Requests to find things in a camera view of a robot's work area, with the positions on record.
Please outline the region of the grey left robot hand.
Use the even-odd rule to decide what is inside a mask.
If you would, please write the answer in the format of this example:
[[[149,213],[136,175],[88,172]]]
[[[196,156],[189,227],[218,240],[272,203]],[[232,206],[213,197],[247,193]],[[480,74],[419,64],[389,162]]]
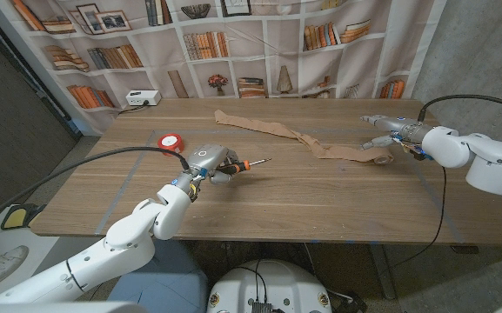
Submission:
[[[232,174],[222,172],[219,167],[238,162],[237,153],[218,144],[204,144],[196,148],[188,157],[188,170],[184,170],[172,185],[184,191],[192,202],[200,191],[199,184],[209,178],[212,184],[225,184]]]

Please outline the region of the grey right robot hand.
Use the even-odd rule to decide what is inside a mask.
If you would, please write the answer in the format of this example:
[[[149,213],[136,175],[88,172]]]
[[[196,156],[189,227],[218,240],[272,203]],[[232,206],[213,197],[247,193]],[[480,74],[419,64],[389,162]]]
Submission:
[[[417,120],[405,117],[387,117],[383,115],[363,116],[361,119],[374,125],[377,129],[387,131],[388,135],[373,138],[361,145],[362,150],[382,148],[394,142],[421,144],[425,135],[432,129]]]

